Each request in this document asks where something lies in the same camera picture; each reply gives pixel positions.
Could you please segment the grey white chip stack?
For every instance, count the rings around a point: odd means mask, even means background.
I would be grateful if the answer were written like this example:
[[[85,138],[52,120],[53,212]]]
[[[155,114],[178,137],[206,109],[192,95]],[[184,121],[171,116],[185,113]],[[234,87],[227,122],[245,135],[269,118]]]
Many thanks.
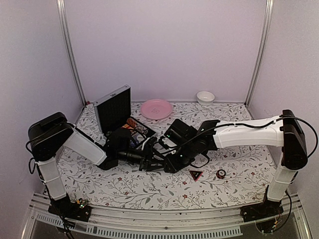
[[[142,134],[146,135],[148,133],[148,129],[146,127],[144,127],[143,125],[141,124],[137,124],[135,126],[136,130],[141,132]]]

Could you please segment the aluminium poker case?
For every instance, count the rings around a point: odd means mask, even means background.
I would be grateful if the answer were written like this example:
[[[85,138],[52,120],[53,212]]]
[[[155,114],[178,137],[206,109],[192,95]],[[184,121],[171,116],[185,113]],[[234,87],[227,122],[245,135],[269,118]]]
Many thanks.
[[[153,129],[131,116],[131,87],[129,85],[124,85],[94,101],[93,107],[99,129],[107,140],[111,139],[111,134],[117,129],[126,128],[130,131],[132,137],[130,140],[130,147],[139,148],[147,138],[156,136],[157,134]],[[146,127],[148,129],[148,133],[144,135],[137,131],[136,128],[130,127],[126,123],[128,118],[133,118],[138,124]],[[136,139],[137,135],[143,136],[145,140],[138,141]]]

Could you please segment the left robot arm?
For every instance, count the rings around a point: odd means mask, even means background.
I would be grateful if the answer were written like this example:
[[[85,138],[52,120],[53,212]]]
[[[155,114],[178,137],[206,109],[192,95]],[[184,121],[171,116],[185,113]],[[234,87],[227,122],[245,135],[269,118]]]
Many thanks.
[[[141,149],[136,149],[130,146],[134,140],[131,129],[121,127],[108,136],[105,145],[100,145],[70,123],[61,112],[32,124],[27,134],[29,140],[26,148],[32,154],[40,178],[55,201],[56,210],[63,216],[70,216],[74,212],[74,205],[68,201],[57,168],[55,156],[60,148],[76,152],[102,170],[116,167],[119,160],[137,163],[145,171],[159,169],[162,164],[162,160],[154,156],[155,137],[145,138]]]

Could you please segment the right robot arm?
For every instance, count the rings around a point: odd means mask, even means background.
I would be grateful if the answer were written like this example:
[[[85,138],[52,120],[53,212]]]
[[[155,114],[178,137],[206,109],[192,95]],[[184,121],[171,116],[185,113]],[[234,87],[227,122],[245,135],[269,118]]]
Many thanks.
[[[282,159],[258,205],[258,213],[268,217],[277,209],[288,185],[308,162],[305,134],[291,110],[276,117],[247,121],[206,120],[199,129],[176,119],[164,133],[178,162],[190,164],[199,154],[233,146],[269,145],[281,147]]]

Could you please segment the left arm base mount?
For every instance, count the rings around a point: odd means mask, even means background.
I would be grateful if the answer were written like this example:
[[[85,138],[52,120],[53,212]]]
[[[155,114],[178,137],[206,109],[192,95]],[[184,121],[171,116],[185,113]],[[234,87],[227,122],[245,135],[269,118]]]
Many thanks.
[[[63,218],[88,222],[91,216],[92,207],[86,199],[78,199],[72,202],[68,195],[59,200],[51,200],[48,212]]]

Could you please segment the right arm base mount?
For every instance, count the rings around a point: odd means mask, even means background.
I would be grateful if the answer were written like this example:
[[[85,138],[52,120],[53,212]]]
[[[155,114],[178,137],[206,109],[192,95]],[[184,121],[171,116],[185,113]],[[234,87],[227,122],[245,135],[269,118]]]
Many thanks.
[[[244,222],[251,222],[282,214],[284,209],[281,201],[270,201],[267,197],[261,203],[243,206],[240,208],[240,215]]]

